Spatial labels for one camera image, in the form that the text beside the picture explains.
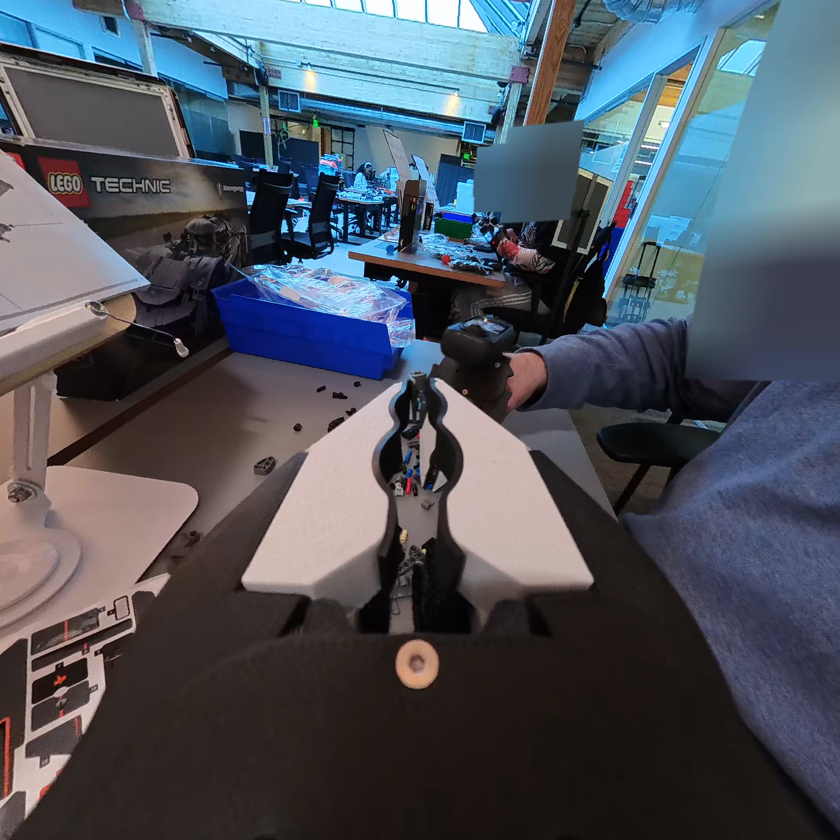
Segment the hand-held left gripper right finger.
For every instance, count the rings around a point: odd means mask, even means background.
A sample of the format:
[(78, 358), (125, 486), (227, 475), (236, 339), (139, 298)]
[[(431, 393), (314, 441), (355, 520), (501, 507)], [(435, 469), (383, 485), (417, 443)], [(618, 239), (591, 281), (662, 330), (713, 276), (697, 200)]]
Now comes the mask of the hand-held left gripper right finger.
[(427, 410), (446, 481), (418, 568), (418, 629), (467, 633), (501, 602), (592, 588), (536, 453), (442, 379), (429, 380)]

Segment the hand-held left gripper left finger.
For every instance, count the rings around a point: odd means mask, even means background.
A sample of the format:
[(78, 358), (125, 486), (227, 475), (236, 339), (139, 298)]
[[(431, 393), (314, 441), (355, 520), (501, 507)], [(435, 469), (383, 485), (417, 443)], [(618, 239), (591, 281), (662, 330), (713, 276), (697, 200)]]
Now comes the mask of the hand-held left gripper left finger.
[(396, 501), (381, 466), (402, 427), (406, 381), (388, 387), (312, 444), (241, 583), (256, 594), (330, 600), (360, 629), (386, 634), (400, 560)]

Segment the dark grey lego beam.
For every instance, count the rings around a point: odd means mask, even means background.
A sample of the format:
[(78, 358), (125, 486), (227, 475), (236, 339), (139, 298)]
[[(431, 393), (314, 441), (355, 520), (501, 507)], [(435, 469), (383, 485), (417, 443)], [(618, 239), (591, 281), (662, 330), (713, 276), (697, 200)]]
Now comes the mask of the dark grey lego beam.
[(414, 371), (410, 374), (407, 383), (410, 405), (406, 431), (412, 429), (413, 434), (419, 434), (427, 419), (428, 376), (423, 371)]

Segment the person's right forearm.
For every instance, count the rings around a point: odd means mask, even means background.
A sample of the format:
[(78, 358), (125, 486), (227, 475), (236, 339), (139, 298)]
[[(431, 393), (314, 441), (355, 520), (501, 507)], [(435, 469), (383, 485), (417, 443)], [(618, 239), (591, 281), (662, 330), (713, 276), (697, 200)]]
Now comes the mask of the person's right forearm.
[(542, 355), (548, 382), (540, 399), (519, 410), (591, 404), (729, 422), (770, 383), (690, 379), (690, 325), (691, 318), (656, 319), (564, 335), (531, 349)]

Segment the black lego set box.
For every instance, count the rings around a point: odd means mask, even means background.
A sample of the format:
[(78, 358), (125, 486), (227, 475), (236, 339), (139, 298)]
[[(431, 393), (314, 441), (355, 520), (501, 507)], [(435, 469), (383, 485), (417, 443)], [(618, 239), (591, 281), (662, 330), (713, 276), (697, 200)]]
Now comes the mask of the black lego set box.
[(120, 401), (223, 338), (214, 290), (250, 265), (239, 168), (7, 136), (2, 151), (150, 282), (135, 326), (56, 371), (59, 396)]

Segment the person's right hand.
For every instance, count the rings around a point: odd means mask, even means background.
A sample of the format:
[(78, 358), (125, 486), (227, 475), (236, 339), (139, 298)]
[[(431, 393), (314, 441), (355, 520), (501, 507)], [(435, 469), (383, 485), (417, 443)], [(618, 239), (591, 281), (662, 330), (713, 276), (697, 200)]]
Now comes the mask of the person's right hand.
[(510, 353), (508, 362), (511, 375), (507, 379), (507, 411), (511, 413), (540, 399), (548, 382), (548, 372), (542, 355), (531, 350)]

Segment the wooden office desk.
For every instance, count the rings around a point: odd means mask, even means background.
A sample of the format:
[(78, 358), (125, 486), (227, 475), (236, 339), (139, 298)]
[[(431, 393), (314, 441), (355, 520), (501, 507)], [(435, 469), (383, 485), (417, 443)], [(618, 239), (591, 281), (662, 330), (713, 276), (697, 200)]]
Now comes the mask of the wooden office desk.
[(480, 275), (475, 272), (457, 270), (450, 265), (445, 265), (438, 257), (428, 254), (421, 247), (411, 254), (389, 252), (387, 248), (397, 244), (398, 234), (399, 228), (393, 227), (372, 241), (365, 242), (364, 245), (352, 245), (349, 249), (349, 258), (360, 261), (365, 266), (389, 269), (394, 277), (400, 277), (403, 274), (409, 277), (435, 277), (486, 288), (502, 288), (505, 285), (506, 277), (502, 272), (491, 271), (487, 275)]

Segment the black chair seat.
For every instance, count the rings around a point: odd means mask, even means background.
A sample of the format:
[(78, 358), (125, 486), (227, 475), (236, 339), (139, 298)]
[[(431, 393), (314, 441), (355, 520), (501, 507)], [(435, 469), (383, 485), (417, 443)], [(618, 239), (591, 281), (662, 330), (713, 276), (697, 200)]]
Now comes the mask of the black chair seat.
[(596, 434), (602, 452), (612, 461), (635, 465), (633, 477), (613, 504), (619, 514), (653, 467), (667, 468), (672, 480), (721, 433), (677, 423), (624, 423), (603, 427)]

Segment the clear plastic bags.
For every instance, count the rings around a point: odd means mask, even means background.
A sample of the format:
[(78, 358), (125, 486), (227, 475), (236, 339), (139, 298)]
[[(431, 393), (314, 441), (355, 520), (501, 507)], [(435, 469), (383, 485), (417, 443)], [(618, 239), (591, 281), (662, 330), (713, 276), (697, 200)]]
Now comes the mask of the clear plastic bags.
[(381, 282), (292, 264), (252, 266), (245, 278), (268, 301), (384, 324), (393, 348), (405, 348), (415, 340), (415, 321), (407, 308), (410, 300)]

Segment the black cardboard box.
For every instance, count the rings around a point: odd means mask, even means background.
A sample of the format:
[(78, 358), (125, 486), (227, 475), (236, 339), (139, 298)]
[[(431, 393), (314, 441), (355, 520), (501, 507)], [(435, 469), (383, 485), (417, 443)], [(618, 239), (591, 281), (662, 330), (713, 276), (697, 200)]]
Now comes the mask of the black cardboard box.
[(396, 250), (411, 254), (419, 246), (421, 231), (432, 228), (438, 199), (434, 187), (424, 178), (406, 181), (401, 196), (401, 221)]

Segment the blue plastic bin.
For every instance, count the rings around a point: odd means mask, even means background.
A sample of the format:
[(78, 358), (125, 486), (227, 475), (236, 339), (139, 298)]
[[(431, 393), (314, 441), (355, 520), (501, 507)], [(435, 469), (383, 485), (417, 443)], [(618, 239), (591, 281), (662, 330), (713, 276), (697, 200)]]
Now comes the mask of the blue plastic bin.
[(247, 279), (213, 290), (229, 348), (274, 361), (381, 380), (403, 355), (383, 323), (260, 296)]

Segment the white book stand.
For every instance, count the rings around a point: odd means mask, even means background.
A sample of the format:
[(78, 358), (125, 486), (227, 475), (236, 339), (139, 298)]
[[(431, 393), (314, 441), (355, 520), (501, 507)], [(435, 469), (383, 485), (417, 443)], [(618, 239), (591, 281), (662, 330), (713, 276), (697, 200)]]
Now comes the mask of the white book stand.
[(197, 506), (196, 491), (178, 482), (47, 464), (54, 370), (118, 321), (89, 301), (2, 337), (2, 394), (14, 398), (1, 499), (2, 635), (130, 585)]

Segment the black office chair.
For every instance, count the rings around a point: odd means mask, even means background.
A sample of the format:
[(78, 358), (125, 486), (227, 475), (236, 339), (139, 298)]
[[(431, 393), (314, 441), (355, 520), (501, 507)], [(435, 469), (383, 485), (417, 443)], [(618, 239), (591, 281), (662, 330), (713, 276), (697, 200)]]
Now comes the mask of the black office chair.
[(321, 173), (318, 186), (311, 200), (308, 230), (298, 232), (289, 226), (288, 232), (280, 238), (283, 259), (289, 263), (294, 259), (320, 259), (334, 251), (332, 210), (334, 199), (340, 188), (340, 178)]
[(281, 235), (294, 175), (260, 170), (255, 176), (254, 201), (248, 213), (250, 254), (254, 265), (281, 262), (284, 257)]

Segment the person's blue sweater torso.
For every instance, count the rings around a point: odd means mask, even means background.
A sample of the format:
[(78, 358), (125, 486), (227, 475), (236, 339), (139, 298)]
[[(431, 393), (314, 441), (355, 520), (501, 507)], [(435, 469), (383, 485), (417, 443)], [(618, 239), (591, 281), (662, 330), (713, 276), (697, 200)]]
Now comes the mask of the person's blue sweater torso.
[(695, 618), (753, 736), (837, 837), (838, 383), (727, 384), (719, 401), (652, 406), (728, 426), (626, 528)]

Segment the grey framed board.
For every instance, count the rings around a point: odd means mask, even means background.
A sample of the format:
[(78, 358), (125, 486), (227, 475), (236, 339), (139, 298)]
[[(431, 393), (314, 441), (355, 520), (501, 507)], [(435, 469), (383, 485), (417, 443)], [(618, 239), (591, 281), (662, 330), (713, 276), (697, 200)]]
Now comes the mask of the grey framed board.
[(140, 71), (2, 43), (2, 134), (188, 160), (175, 92)]

